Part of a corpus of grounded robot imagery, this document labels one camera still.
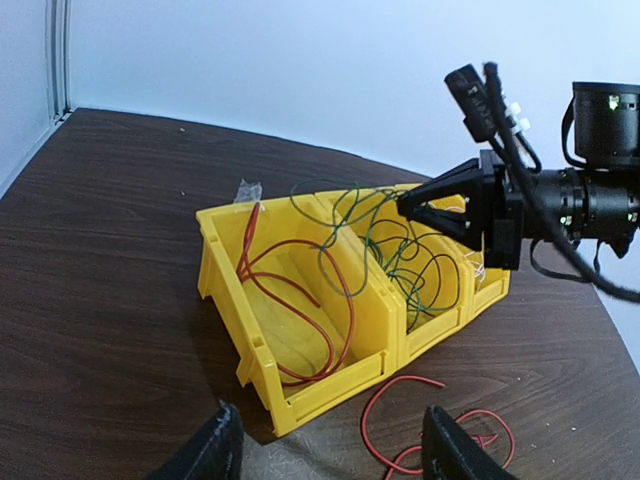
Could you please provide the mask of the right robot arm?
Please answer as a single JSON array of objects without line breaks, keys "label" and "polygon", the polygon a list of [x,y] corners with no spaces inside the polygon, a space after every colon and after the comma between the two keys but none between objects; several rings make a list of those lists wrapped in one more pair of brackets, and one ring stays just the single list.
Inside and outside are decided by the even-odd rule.
[{"label": "right robot arm", "polygon": [[[567,167],[533,174],[542,206],[567,238],[595,239],[618,258],[639,228],[639,88],[576,82],[561,124],[574,139]],[[515,270],[521,244],[551,236],[510,178],[498,144],[402,194],[398,213],[484,255],[489,268]]]}]

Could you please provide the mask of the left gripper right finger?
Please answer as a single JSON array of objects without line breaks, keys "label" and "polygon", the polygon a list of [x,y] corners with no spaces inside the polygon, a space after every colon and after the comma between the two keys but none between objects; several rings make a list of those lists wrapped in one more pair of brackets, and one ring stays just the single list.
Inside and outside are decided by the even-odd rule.
[{"label": "left gripper right finger", "polygon": [[515,454],[515,438],[506,422],[491,411],[476,409],[466,416],[486,414],[505,429],[510,442],[509,454],[500,466],[440,406],[429,406],[422,423],[421,465],[423,479],[504,479],[516,480],[506,468]]}]

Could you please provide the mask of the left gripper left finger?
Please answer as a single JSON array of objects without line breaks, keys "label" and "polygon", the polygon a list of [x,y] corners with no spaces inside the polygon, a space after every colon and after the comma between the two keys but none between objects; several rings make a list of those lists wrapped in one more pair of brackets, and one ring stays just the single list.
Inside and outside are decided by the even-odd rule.
[{"label": "left gripper left finger", "polygon": [[243,443],[238,409],[221,401],[218,411],[146,479],[240,479]]}]

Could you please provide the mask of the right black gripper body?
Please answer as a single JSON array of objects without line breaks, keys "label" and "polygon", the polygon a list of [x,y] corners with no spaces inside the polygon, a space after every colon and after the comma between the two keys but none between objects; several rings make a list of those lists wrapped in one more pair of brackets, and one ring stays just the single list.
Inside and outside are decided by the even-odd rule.
[{"label": "right black gripper body", "polygon": [[481,150],[480,213],[484,265],[516,271],[520,266],[524,200],[505,163],[492,150]]}]

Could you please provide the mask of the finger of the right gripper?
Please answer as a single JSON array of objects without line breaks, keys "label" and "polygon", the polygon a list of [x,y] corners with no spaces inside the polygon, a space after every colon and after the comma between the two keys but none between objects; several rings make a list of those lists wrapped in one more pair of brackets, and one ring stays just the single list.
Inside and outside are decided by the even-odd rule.
[{"label": "finger of the right gripper", "polygon": [[481,195],[483,183],[480,159],[472,158],[401,194],[397,199],[397,209],[413,210],[424,203],[453,195],[477,200]]},{"label": "finger of the right gripper", "polygon": [[482,225],[466,213],[409,200],[398,200],[397,211],[408,221],[429,227],[472,250],[482,248]]}]

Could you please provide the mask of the yellow three-compartment bin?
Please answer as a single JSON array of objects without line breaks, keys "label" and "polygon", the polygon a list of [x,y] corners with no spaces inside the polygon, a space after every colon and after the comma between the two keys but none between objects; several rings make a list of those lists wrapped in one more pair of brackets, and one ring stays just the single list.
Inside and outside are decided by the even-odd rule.
[{"label": "yellow three-compartment bin", "polygon": [[388,378],[509,291],[507,271],[401,217],[405,185],[201,210],[198,279],[276,436]]}]

